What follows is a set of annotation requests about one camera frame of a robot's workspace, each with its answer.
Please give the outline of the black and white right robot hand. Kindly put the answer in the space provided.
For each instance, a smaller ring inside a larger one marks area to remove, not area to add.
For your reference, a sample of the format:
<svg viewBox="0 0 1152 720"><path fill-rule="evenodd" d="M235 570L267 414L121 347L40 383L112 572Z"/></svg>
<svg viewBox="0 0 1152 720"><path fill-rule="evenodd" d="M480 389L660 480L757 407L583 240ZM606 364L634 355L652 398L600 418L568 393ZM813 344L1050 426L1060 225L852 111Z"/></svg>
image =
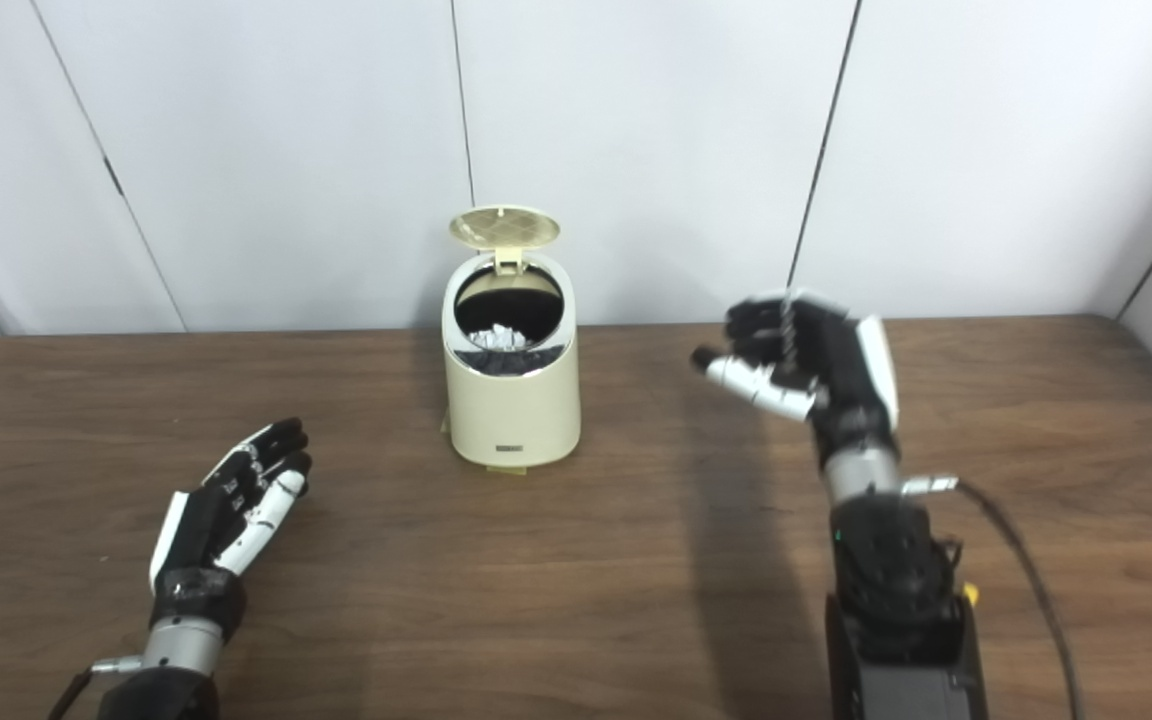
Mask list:
<svg viewBox="0 0 1152 720"><path fill-rule="evenodd" d="M896 376L879 316L817 293L756 293L728 306L723 340L695 347L696 372L765 414L808 424L820 465L842 450L900 455Z"/></svg>

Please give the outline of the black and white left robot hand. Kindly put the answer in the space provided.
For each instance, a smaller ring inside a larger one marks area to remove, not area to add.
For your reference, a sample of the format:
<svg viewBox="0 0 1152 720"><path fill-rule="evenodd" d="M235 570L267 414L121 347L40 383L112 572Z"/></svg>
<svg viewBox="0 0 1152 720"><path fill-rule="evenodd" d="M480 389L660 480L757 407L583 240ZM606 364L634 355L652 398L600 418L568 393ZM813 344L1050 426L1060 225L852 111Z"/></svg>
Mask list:
<svg viewBox="0 0 1152 720"><path fill-rule="evenodd" d="M151 624L202 619L233 638L247 614L244 573L306 495L306 447L297 416L274 420L233 446L200 486L174 493L147 569Z"/></svg>

